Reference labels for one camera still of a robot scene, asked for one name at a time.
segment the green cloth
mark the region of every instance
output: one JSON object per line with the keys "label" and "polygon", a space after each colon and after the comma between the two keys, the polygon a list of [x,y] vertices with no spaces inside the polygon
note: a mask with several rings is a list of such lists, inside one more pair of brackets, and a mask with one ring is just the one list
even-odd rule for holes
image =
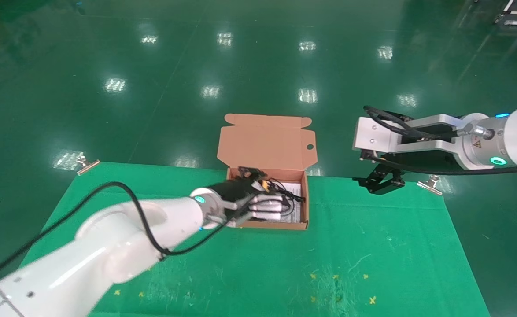
{"label": "green cloth", "polygon": [[[156,199],[224,178],[224,170],[102,163],[75,178],[46,225],[105,182]],[[489,315],[442,197],[413,183],[375,196],[347,178],[308,181],[306,231],[226,228],[191,253],[114,285],[91,316]],[[93,212],[126,200],[119,188],[96,196],[24,262],[68,243]]]}

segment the robotic arm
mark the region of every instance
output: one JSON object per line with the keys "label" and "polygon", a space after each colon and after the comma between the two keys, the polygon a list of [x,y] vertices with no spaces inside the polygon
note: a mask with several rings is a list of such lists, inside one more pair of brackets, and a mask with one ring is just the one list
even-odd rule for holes
{"label": "robotic arm", "polygon": [[[361,160],[380,164],[367,178],[353,179],[370,193],[383,195],[403,187],[401,175],[406,171],[434,174],[434,183],[436,175],[517,171],[517,110],[496,117],[437,114],[415,120],[371,107],[365,110],[370,118],[359,118],[353,147],[361,151]],[[491,171],[496,167],[503,169]],[[391,179],[384,181],[388,174]]]}
{"label": "robotic arm", "polygon": [[[237,227],[260,213],[237,213],[264,189],[260,174],[194,190],[179,199],[141,200],[155,240],[172,250],[202,227]],[[86,316],[113,284],[125,283],[158,261],[133,202],[91,215],[75,239],[0,280],[0,317]]]}

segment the open cardboard box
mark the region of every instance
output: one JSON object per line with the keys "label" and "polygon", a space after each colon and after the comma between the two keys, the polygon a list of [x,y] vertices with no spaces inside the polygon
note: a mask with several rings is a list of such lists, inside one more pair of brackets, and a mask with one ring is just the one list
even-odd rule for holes
{"label": "open cardboard box", "polygon": [[309,192],[305,169],[317,162],[315,132],[303,130],[310,118],[226,114],[220,133],[218,159],[229,166],[227,179],[238,167],[257,168],[284,183],[300,183],[300,223],[245,221],[242,227],[305,230],[309,224]]}

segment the cable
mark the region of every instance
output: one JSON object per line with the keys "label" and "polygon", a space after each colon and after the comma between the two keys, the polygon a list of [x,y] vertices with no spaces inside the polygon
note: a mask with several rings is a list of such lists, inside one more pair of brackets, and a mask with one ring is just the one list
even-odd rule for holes
{"label": "cable", "polygon": [[269,178],[269,179],[267,179],[267,182],[270,182],[270,185],[272,187],[274,187],[275,191],[277,191],[278,193],[281,193],[282,195],[286,196],[290,200],[294,200],[294,201],[298,201],[298,202],[305,201],[304,197],[297,196],[293,192],[291,192],[288,189],[286,189],[284,184],[282,184],[278,179]]}
{"label": "cable", "polygon": [[102,185],[98,186],[97,188],[95,188],[92,192],[90,192],[86,197],[84,197],[81,200],[81,202],[79,202],[73,209],[71,209],[71,211],[69,211],[66,215],[64,215],[56,223],[53,223],[45,231],[39,233],[39,235],[35,236],[33,239],[30,239],[27,243],[25,243],[23,246],[21,246],[19,249],[17,249],[17,251],[15,251],[13,254],[11,254],[9,257],[7,257],[7,259],[2,261],[2,263],[0,264],[0,271],[2,269],[4,269],[5,267],[7,267],[7,265],[12,263],[17,257],[22,255],[27,249],[32,247],[40,239],[42,239],[43,237],[48,235],[50,232],[55,230],[57,227],[59,227],[60,225],[65,223],[65,221],[69,220],[69,218],[72,217],[74,214],[76,214],[77,211],[79,211],[89,200],[92,199],[92,197],[96,196],[98,193],[100,193],[101,191],[103,191],[104,189],[109,188],[109,187],[119,187],[119,188],[123,189],[129,195],[129,198],[131,199],[131,201],[135,205],[135,208],[137,209],[137,212],[139,213],[139,217],[140,217],[141,223],[143,224],[145,234],[147,235],[147,238],[151,242],[151,245],[156,250],[158,250],[160,253],[165,254],[165,255],[170,255],[170,256],[188,253],[188,252],[196,249],[196,247],[199,247],[200,245],[202,245],[204,242],[208,241],[208,239],[210,239],[212,236],[214,236],[216,233],[218,233],[222,228],[224,228],[225,225],[227,225],[227,223],[229,221],[231,221],[234,217],[239,215],[242,210],[246,209],[248,207],[250,201],[252,200],[252,198],[256,196],[256,194],[254,196],[252,196],[245,204],[243,204],[243,206],[241,206],[241,208],[236,210],[236,212],[233,214],[233,216],[230,219],[228,219],[227,221],[225,221],[225,223],[218,226],[218,228],[216,228],[212,233],[207,235],[204,239],[201,239],[199,242],[197,242],[193,246],[188,247],[184,250],[170,251],[169,249],[161,247],[159,245],[159,243],[156,241],[154,235],[152,234],[151,228],[148,224],[147,218],[145,217],[141,204],[139,203],[139,199],[137,198],[135,193],[131,190],[131,188],[129,188],[124,183],[120,183],[120,182],[109,182],[106,184],[102,184]]}
{"label": "cable", "polygon": [[257,196],[257,193],[253,193],[249,199],[247,200],[247,202],[243,203],[243,205],[241,207],[239,207],[234,213],[233,215],[227,219],[224,223],[222,223],[221,225],[219,225],[214,231],[212,231],[212,233],[210,233],[209,235],[207,235],[204,239],[201,239],[199,242],[197,242],[196,244],[194,244],[193,246],[191,247],[187,247],[186,249],[184,250],[180,250],[180,251],[170,251],[169,249],[163,249],[163,254],[165,255],[168,255],[168,256],[172,256],[172,255],[181,255],[181,254],[186,254],[194,249],[196,249],[197,247],[201,246],[202,244],[204,244],[204,242],[208,241],[208,239],[210,239],[211,237],[213,237],[216,233],[220,232],[221,229],[223,229],[225,227],[225,225],[227,225],[229,223],[229,221],[233,220],[235,217],[237,217],[241,211],[243,210],[246,210],[249,205],[251,204],[251,200],[253,198],[255,198]]}
{"label": "cable", "polygon": [[109,188],[109,187],[120,187],[120,188],[122,188],[129,195],[129,197],[131,198],[131,200],[135,204],[135,207],[137,207],[137,210],[140,213],[141,220],[142,221],[144,220],[145,223],[147,222],[147,219],[145,218],[143,210],[141,209],[141,206],[139,204],[139,200],[137,199],[137,197],[135,196],[133,191],[129,187],[127,187],[127,185],[125,185],[124,183],[120,183],[120,182],[106,183],[106,184],[98,186],[90,194],[88,194],[86,197],[84,197],[83,200],[77,204],[77,206],[75,206],[71,211],[69,211],[69,213],[67,213],[65,216],[63,216],[63,218],[59,219],[56,223],[53,223],[52,225],[50,225],[45,231],[39,233],[39,235],[35,236],[33,239],[31,239],[30,241],[25,243],[23,246],[21,246],[17,251],[12,253],[12,255],[7,257],[7,259],[5,259],[0,264],[0,270],[4,269],[7,265],[12,263],[17,257],[22,255],[27,249],[29,249],[32,245],[34,245],[37,241],[39,241],[41,238],[43,238],[46,235],[48,235],[51,231],[55,230],[57,227],[59,227],[65,221],[67,221],[71,216],[76,214],[77,211],[79,211],[97,193],[99,193],[99,192],[101,192],[104,189]]}
{"label": "cable", "polygon": [[512,168],[499,169],[480,169],[480,170],[460,170],[460,171],[441,171],[441,170],[427,170],[419,169],[413,166],[391,162],[381,157],[371,157],[369,160],[376,161],[380,164],[389,166],[394,169],[411,171],[412,173],[431,174],[431,175],[499,175],[517,173],[517,166]]}
{"label": "cable", "polygon": [[[427,139],[431,139],[431,140],[436,140],[441,137],[440,135],[430,134],[427,132],[419,131],[416,128],[412,128],[411,126],[409,126],[408,124],[403,122],[403,120],[401,120],[400,118],[398,118],[392,114],[388,114],[388,112],[385,112],[383,110],[379,110],[379,109],[376,109],[376,108],[370,107],[370,106],[364,106],[364,110],[366,111],[366,114],[368,114],[372,118],[372,120],[376,121],[379,125],[390,130],[391,132],[395,132],[397,134],[403,135],[406,138],[412,138],[412,139],[427,138]],[[386,120],[389,120],[395,124],[398,124],[403,129],[400,129],[397,126],[387,124],[386,122],[381,120],[379,117],[383,117]]]}

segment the box flap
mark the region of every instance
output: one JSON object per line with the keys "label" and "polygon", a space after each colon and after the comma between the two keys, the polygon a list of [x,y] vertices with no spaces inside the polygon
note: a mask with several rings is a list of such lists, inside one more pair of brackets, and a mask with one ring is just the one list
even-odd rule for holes
{"label": "box flap", "polygon": [[285,126],[305,128],[311,124],[307,117],[261,116],[259,114],[225,114],[225,121],[232,125]]}
{"label": "box flap", "polygon": [[305,170],[317,162],[310,118],[227,114],[218,159],[230,167]]}

